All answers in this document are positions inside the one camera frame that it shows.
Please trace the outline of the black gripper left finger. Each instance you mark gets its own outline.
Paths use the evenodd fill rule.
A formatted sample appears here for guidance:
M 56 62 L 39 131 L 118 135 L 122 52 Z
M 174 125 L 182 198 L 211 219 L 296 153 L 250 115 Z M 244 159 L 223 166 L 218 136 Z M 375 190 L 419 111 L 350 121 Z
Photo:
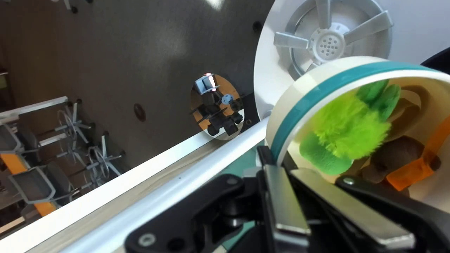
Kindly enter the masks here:
M 264 225 L 271 252 L 306 252 L 310 228 L 301 209 L 285 169 L 275 163 L 267 146 L 257 148 Z

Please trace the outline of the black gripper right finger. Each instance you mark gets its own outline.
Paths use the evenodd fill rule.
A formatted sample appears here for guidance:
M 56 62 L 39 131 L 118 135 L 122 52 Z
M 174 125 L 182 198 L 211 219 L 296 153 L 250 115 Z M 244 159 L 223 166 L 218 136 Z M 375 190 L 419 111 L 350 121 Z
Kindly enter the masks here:
M 317 195 L 332 209 L 337 211 L 351 225 L 364 232 L 378 245 L 389 249 L 412 249 L 415 235 L 400 228 L 386 216 L 344 193 L 334 184 L 327 183 L 320 174 L 310 169 L 291 171 L 292 177 Z

